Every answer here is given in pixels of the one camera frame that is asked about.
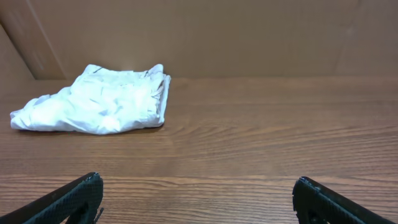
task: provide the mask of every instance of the brown wall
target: brown wall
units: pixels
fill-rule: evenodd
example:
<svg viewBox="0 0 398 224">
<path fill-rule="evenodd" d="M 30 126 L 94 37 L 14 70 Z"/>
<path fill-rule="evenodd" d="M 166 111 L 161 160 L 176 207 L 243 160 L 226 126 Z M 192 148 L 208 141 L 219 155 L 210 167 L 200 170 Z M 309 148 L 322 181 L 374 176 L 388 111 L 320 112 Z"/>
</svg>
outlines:
<svg viewBox="0 0 398 224">
<path fill-rule="evenodd" d="M 32 74 L 0 25 L 0 98 L 29 80 Z"/>
<path fill-rule="evenodd" d="M 393 75 L 396 0 L 0 0 L 36 78 L 89 63 L 173 77 Z"/>
</svg>

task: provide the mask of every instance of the wooden table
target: wooden table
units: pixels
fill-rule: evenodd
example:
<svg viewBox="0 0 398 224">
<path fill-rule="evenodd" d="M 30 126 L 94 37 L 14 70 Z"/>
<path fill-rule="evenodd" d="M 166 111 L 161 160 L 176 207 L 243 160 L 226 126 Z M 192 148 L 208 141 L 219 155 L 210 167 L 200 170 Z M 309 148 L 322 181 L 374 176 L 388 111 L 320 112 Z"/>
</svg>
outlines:
<svg viewBox="0 0 398 224">
<path fill-rule="evenodd" d="M 9 127 L 11 111 L 70 84 L 0 98 L 0 214 L 97 171 L 99 223 L 298 223 L 306 175 L 398 222 L 398 77 L 174 78 L 161 128 Z"/>
</svg>

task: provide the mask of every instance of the black object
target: black object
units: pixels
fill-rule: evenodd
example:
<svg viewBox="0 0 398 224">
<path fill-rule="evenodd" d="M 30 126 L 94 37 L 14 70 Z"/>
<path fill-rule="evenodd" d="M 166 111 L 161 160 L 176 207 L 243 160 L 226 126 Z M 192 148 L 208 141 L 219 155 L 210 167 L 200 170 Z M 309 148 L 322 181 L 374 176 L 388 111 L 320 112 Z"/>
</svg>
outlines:
<svg viewBox="0 0 398 224">
<path fill-rule="evenodd" d="M 47 194 L 36 201 L 0 217 L 0 223 L 96 223 L 97 209 L 103 197 L 103 181 L 98 173 L 91 172 Z"/>
<path fill-rule="evenodd" d="M 293 207 L 300 224 L 394 224 L 308 177 L 296 181 Z"/>
</svg>

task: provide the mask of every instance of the towel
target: towel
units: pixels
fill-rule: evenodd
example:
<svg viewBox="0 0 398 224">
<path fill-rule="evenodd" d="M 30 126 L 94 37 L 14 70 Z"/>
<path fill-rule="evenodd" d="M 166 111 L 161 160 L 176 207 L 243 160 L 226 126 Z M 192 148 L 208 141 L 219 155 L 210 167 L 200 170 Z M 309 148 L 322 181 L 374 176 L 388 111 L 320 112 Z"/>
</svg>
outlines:
<svg viewBox="0 0 398 224">
<path fill-rule="evenodd" d="M 11 128 L 113 134 L 164 123 L 171 78 L 163 65 L 144 72 L 88 65 L 72 86 L 11 112 Z"/>
</svg>

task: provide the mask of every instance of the brown wood grain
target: brown wood grain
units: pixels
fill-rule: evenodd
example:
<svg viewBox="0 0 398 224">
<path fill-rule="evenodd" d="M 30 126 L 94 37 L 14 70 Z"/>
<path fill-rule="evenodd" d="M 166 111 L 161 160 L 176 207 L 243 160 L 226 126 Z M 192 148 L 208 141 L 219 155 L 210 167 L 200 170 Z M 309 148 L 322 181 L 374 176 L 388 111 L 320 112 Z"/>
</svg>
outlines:
<svg viewBox="0 0 398 224">
<path fill-rule="evenodd" d="M 0 214 L 97 171 L 100 223 L 297 223 L 306 175 L 398 222 L 398 77 L 175 78 L 161 128 L 10 129 L 9 112 L 65 85 L 0 98 Z"/>
</svg>

